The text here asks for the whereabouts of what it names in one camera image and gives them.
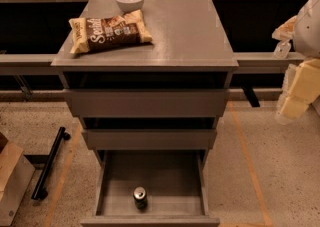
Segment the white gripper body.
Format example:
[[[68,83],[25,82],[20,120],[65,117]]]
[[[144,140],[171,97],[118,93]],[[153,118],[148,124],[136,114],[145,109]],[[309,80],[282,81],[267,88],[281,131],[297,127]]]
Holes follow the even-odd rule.
[[[307,58],[298,66],[290,64],[283,82],[285,102],[309,105],[320,96],[320,59]]]

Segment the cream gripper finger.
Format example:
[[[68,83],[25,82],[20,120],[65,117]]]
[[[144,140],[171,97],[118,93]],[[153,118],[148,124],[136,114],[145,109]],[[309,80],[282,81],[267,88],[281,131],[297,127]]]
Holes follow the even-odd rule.
[[[308,108],[309,105],[303,101],[281,95],[276,106],[275,120],[282,125],[291,124],[300,119]]]
[[[295,22],[296,16],[288,19],[286,22],[284,22],[274,30],[274,32],[272,33],[272,38],[279,41],[291,40],[293,38]]]

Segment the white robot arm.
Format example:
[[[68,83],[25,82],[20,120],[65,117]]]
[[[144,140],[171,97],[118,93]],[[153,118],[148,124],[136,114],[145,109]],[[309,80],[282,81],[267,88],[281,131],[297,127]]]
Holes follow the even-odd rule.
[[[308,0],[272,37],[279,41],[273,56],[288,57],[291,48],[305,57],[285,72],[275,118],[283,125],[298,120],[320,96],[320,0]]]

